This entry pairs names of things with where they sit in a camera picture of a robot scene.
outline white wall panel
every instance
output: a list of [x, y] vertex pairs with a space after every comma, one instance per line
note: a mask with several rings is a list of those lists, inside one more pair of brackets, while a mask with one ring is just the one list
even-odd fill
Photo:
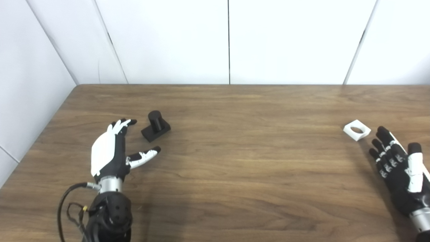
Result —
[[232, 84], [342, 84], [375, 0], [230, 0]]
[[20, 161], [76, 85], [25, 0], [0, 1], [0, 30], [0, 146]]
[[129, 83], [228, 84], [227, 0], [97, 0]]
[[78, 83], [126, 83], [94, 0], [28, 3]]
[[18, 163], [12, 157], [0, 149], [0, 187], [3, 186], [17, 165]]
[[430, 84], [429, 13], [429, 0], [380, 0], [348, 84]]

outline black peg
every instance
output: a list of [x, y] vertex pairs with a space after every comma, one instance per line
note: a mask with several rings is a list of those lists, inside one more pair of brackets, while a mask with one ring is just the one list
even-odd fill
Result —
[[151, 111], [148, 114], [148, 119], [151, 125], [144, 128], [141, 133], [149, 142], [154, 141], [170, 130], [170, 125], [161, 117], [161, 113], [158, 110]]

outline wood grain surface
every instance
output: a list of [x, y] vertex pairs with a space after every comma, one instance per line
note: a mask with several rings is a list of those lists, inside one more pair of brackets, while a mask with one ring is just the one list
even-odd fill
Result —
[[[133, 242], [413, 241], [367, 150], [384, 125], [430, 157], [429, 103], [429, 86], [81, 85], [0, 190], [1, 241], [59, 241], [59, 199], [93, 181], [91, 146], [120, 118], [138, 120], [127, 153], [162, 148], [123, 186]], [[149, 144], [140, 130], [155, 109], [172, 130]], [[355, 119], [373, 130], [359, 142], [342, 131]]]

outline wire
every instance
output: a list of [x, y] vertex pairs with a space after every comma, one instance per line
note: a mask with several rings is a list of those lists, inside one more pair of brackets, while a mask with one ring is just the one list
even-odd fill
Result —
[[[85, 182], [85, 183], [76, 183], [76, 184], [72, 185], [71, 187], [69, 187], [66, 190], [66, 192], [63, 194], [63, 196], [60, 199], [60, 204], [58, 205], [58, 210], [57, 210], [57, 225], [58, 225], [58, 234], [60, 236], [61, 242], [65, 242], [64, 235], [63, 235], [63, 227], [61, 225], [61, 211], [63, 209], [64, 200], [66, 199], [67, 195], [69, 195], [69, 193], [71, 191], [75, 190], [76, 188], [80, 188], [80, 187], [84, 187], [85, 188], [85, 187], [87, 187], [87, 184], [88, 183]], [[83, 235], [85, 237], [85, 240], [89, 241], [88, 238], [87, 238], [87, 236], [86, 236], [86, 233], [83, 233]]]
[[[70, 212], [69, 212], [69, 210], [70, 210], [70, 207], [71, 207], [72, 205], [75, 205], [75, 206], [77, 206], [77, 207], [79, 207], [79, 208], [80, 208], [79, 213], [78, 213], [78, 220], [79, 220], [79, 221], [77, 221], [76, 219], [74, 219], [74, 218], [72, 218], [72, 217], [70, 216]], [[74, 224], [76, 225], [76, 227], [78, 227], [79, 231], [81, 232], [81, 234], [82, 234], [83, 236], [85, 236], [85, 225], [84, 225], [84, 224], [83, 224], [83, 222], [82, 222], [84, 212], [85, 212], [85, 207], [84, 207], [84, 206], [82, 206], [81, 204], [77, 203], [77, 202], [71, 202], [71, 203], [69, 203], [69, 205], [67, 206], [67, 210], [66, 210], [67, 218], [68, 218], [72, 223], [74, 223]]]

